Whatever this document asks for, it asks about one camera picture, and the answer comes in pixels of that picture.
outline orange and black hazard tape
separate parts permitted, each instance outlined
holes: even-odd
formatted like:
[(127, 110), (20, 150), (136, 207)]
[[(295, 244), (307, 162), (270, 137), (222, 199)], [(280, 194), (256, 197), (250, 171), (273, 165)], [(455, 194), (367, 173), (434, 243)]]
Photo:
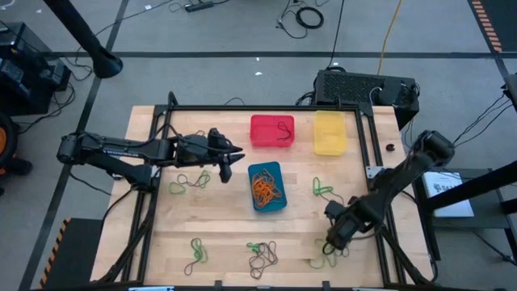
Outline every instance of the orange and black hazard tape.
[(481, 25), (483, 26), (485, 34), (488, 36), (490, 44), (492, 45), (492, 49), (498, 53), (502, 52), (501, 42), (499, 41), (498, 35), (495, 33), (495, 30), (492, 27), (492, 23), (490, 22), (490, 19), (488, 18), (488, 15), (486, 14), (485, 8), (483, 8), (483, 5), (481, 4), (481, 1), (473, 0), (472, 5), (476, 11), (476, 15), (479, 18), (479, 21), (481, 22)]
[(54, 246), (52, 248), (52, 252), (50, 253), (50, 256), (48, 257), (48, 261), (45, 264), (45, 269), (43, 270), (43, 276), (41, 276), (40, 279), (40, 289), (43, 289), (45, 287), (45, 284), (47, 284), (48, 274), (50, 273), (50, 269), (52, 268), (52, 264), (57, 256), (57, 250), (59, 250), (59, 244), (63, 240), (63, 235), (65, 235), (66, 226), (70, 223), (70, 218), (66, 218), (61, 223), (61, 228), (59, 229), (59, 233), (57, 234), (56, 242), (54, 243)]

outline yellow bin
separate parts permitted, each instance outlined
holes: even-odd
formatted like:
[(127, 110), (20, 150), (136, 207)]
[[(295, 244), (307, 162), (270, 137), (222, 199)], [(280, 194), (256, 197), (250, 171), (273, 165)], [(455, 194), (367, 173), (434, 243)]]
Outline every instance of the yellow bin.
[(314, 152), (321, 155), (341, 155), (346, 149), (345, 113), (316, 111)]

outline black metal frame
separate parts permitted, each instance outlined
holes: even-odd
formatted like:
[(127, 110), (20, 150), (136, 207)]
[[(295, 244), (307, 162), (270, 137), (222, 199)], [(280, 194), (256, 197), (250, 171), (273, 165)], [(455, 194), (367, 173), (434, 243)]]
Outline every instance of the black metal frame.
[[(174, 111), (294, 111), (294, 112), (313, 112), (316, 110), (329, 110), (329, 111), (342, 111), (342, 112), (354, 112), (355, 114), (355, 121), (357, 125), (357, 130), (359, 134), (359, 145), (361, 148), (361, 155), (363, 159), (363, 165), (364, 165), (364, 174), (366, 175), (366, 167), (370, 166), (370, 160), (368, 156), (368, 147), (366, 142), (366, 137), (364, 133), (364, 127), (363, 127), (363, 120), (362, 115), (365, 115), (368, 120), (368, 128), (370, 131), (370, 135), (372, 138), (372, 145), (373, 145), (373, 154), (375, 156), (376, 165), (377, 166), (383, 166), (382, 164), (382, 157), (380, 152), (380, 145), (379, 140), (377, 137), (376, 132), (376, 126), (375, 122), (373, 120), (373, 114), (371, 112), (362, 112), (360, 111), (359, 107), (356, 105), (341, 105), (338, 106), (232, 106), (232, 105), (178, 105), (178, 103), (174, 100), (174, 103), (172, 106), (170, 105), (156, 105), (154, 107), (153, 112), (153, 120), (151, 124), (151, 129), (149, 131), (149, 137), (153, 137), (156, 134), (159, 120), (162, 116), (165, 117), (164, 122), (170, 123), (172, 114)], [(162, 133), (162, 138), (167, 138), (168, 131), (164, 130)], [(154, 210), (156, 209), (156, 202), (158, 200), (158, 193), (159, 193), (159, 184), (160, 184), (160, 178), (161, 173), (157, 175), (157, 178), (155, 178), (156, 182), (156, 190), (151, 193), (144, 193), (139, 192), (137, 197), (137, 202), (135, 204), (135, 211), (133, 213), (132, 218), (132, 227), (129, 235), (129, 241), (132, 241), (140, 228), (139, 227), (140, 221), (141, 221), (141, 215), (144, 205), (144, 200), (147, 194), (151, 196), (151, 200), (149, 202), (149, 210), (153, 210), (151, 215), (154, 220)], [(395, 241), (397, 242), (397, 231), (395, 228), (395, 222), (393, 220), (393, 211), (391, 209), (391, 206), (389, 207), (389, 211), (386, 216), (386, 224), (388, 226), (389, 233), (394, 237)], [(150, 248), (150, 242), (151, 242), (151, 236), (153, 232), (153, 222), (151, 222), (151, 226), (148, 228), (148, 230), (145, 233), (144, 240), (142, 243), (141, 248), (141, 257), (140, 262), (138, 264), (138, 270), (137, 270), (137, 281), (144, 282), (145, 279), (145, 271), (147, 266), (147, 259), (149, 255), (149, 248)], [(381, 236), (376, 236), (376, 248), (377, 248), (377, 254), (379, 257), (379, 264), (380, 264), (380, 273), (382, 276), (382, 282), (383, 285), (391, 285), (394, 284), (390, 280), (389, 276), (389, 266), (388, 266), (388, 259), (386, 256), (386, 250), (384, 245), (384, 240)], [(393, 260), (395, 263), (396, 271), (397, 271), (397, 279), (398, 284), (405, 285), (406, 284), (406, 278), (405, 278), (405, 272), (404, 269), (399, 262), (399, 260), (393, 256)], [(132, 256), (129, 258), (128, 262), (125, 264), (124, 269), (122, 271), (122, 281), (129, 281), (129, 275), (131, 273), (132, 268)], [(327, 289), (326, 286), (328, 286), (328, 289), (336, 289), (331, 288), (330, 283), (327, 281), (322, 282), (324, 289)], [(211, 286), (205, 286), (205, 287), (199, 287), (199, 286), (181, 286), (181, 289), (217, 289), (217, 287), (211, 287)], [(300, 290), (320, 290), (321, 288), (299, 288)]]

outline wooden table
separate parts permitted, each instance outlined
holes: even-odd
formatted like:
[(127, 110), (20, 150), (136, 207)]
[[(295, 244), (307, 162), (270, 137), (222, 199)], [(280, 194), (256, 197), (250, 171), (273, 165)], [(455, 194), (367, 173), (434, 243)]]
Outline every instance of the wooden table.
[[(386, 166), (394, 167), (404, 157), (400, 133), (392, 108), (374, 108), (382, 157)], [(134, 107), (126, 138), (144, 141), (149, 136), (153, 107)], [(289, 114), (295, 117), (296, 139), (290, 148), (253, 148), (250, 144), (250, 116), (253, 114)], [(374, 238), (353, 241), (350, 255), (339, 258), (335, 268), (309, 266), (309, 259), (321, 256), (315, 238), (324, 238), (329, 221), (323, 214), (326, 201), (312, 193), (313, 177), (348, 201), (351, 196), (367, 193), (355, 118), (346, 113), (347, 151), (338, 157), (317, 156), (313, 149), (314, 112), (173, 112), (172, 125), (183, 134), (217, 127), (234, 145), (244, 149), (246, 157), (232, 165), (233, 176), (222, 184), (218, 167), (205, 167), (212, 179), (205, 189), (187, 188), (184, 195), (169, 193), (169, 183), (180, 173), (195, 181), (198, 167), (163, 170), (158, 208), (153, 225), (149, 260), (145, 275), (147, 285), (224, 286), (306, 286), (318, 287), (328, 280), (333, 287), (381, 287), (379, 260)], [(368, 153), (373, 158), (368, 123), (364, 119)], [(385, 146), (395, 145), (388, 152)], [(281, 165), (288, 206), (278, 213), (257, 214), (253, 210), (247, 168), (250, 164), (277, 161)], [(128, 190), (126, 182), (116, 182), (111, 203)], [(99, 242), (91, 279), (99, 279), (116, 261), (128, 242), (137, 195), (117, 205), (108, 216)], [(422, 274), (432, 277), (427, 247), (412, 201), (398, 196), (393, 202), (397, 234), (402, 249)], [(191, 276), (183, 269), (193, 260), (190, 242), (201, 238), (208, 252), (208, 262), (196, 264)], [(252, 256), (248, 242), (276, 241), (279, 262), (265, 270), (261, 280), (250, 277), (248, 259)], [(393, 257), (389, 254), (391, 280), (396, 281)], [(134, 255), (132, 278), (136, 277), (140, 249)]]

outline white paper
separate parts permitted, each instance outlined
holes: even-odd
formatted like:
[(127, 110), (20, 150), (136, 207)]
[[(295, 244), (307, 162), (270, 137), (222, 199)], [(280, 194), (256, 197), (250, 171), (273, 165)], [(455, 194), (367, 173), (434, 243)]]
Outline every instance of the white paper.
[[(427, 172), (423, 175), (427, 196), (433, 197), (462, 184), (460, 173)], [(473, 217), (469, 200), (435, 210), (436, 217)]]

